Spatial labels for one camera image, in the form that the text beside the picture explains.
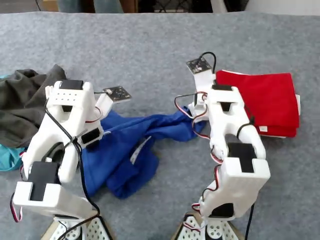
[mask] white 3d-printed part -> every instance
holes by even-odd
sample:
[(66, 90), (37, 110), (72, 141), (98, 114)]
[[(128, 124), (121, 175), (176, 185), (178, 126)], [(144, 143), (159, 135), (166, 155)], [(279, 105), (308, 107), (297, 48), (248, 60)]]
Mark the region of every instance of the white 3d-printed part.
[[(194, 228), (199, 228), (199, 224), (194, 216), (189, 216), (186, 219), (186, 223)], [(179, 233), (176, 240), (205, 240), (207, 231), (208, 236), (213, 240), (239, 240), (235, 232), (232, 230), (231, 226), (227, 221), (210, 221), (207, 228), (201, 229), (200, 232), (196, 230), (190, 230), (189, 228), (183, 226), (181, 232)]]
[(100, 219), (93, 219), (86, 229), (85, 240), (110, 240)]
[[(67, 228), (68, 223), (66, 221), (61, 221)], [(56, 230), (54, 231), (54, 233), (52, 234), (52, 236), (50, 237), (50, 240), (57, 240), (62, 234), (64, 234), (66, 232), (66, 227), (63, 226), (61, 223), (58, 225), (58, 227), (56, 228)], [(67, 240), (77, 240), (79, 238), (81, 234), (81, 228), (77, 227), (75, 230), (72, 230), (71, 232), (69, 232), (65, 239)]]

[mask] teal cloth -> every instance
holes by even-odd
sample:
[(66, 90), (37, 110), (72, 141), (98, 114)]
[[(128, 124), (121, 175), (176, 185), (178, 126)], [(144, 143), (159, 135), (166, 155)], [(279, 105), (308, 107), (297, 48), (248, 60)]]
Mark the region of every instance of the teal cloth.
[(18, 169), (22, 165), (19, 154), (24, 150), (24, 147), (10, 148), (0, 144), (0, 172)]

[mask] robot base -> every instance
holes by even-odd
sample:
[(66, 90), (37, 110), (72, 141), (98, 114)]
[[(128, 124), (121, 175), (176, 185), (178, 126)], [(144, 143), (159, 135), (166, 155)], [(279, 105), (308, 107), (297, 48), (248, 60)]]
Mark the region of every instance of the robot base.
[[(68, 222), (61, 221), (67, 227), (70, 227)], [(66, 232), (66, 228), (59, 222), (54, 221), (47, 229), (41, 240), (57, 240), (62, 234)], [(113, 240), (109, 229), (105, 231), (100, 219), (95, 218), (86, 227), (77, 227), (72, 230), (64, 238), (66, 240)]]
[[(202, 220), (198, 213), (188, 212), (183, 220), (194, 228), (199, 228)], [(243, 240), (241, 233), (228, 221), (213, 220), (201, 230), (190, 230), (182, 224), (171, 240)]]

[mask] dark gray cloth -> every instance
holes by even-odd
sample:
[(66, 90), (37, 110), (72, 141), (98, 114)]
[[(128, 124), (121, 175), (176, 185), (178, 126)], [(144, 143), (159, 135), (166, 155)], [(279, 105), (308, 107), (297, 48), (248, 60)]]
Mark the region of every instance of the dark gray cloth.
[(10, 148), (27, 147), (45, 115), (45, 87), (65, 79), (65, 71), (58, 65), (47, 74), (25, 69), (2, 78), (0, 144)]

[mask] blue cloth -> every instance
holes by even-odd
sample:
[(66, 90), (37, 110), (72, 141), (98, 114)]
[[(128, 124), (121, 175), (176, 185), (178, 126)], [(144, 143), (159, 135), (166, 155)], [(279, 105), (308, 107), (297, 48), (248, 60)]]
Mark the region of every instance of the blue cloth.
[(0, 172), (18, 169), (22, 165), (19, 154), (24, 150), (24, 147), (10, 148), (0, 144)]
[[(191, 119), (180, 111), (147, 117), (122, 117), (111, 111), (101, 125), (110, 133), (103, 136), (97, 147), (84, 149), (82, 153), (85, 185), (90, 196), (106, 185), (118, 198), (129, 197), (156, 173), (159, 159), (151, 150), (156, 140), (170, 138), (186, 142), (196, 137)], [(201, 131), (204, 126), (205, 122), (199, 122), (195, 129)], [(130, 158), (143, 139), (147, 141), (132, 164)]]

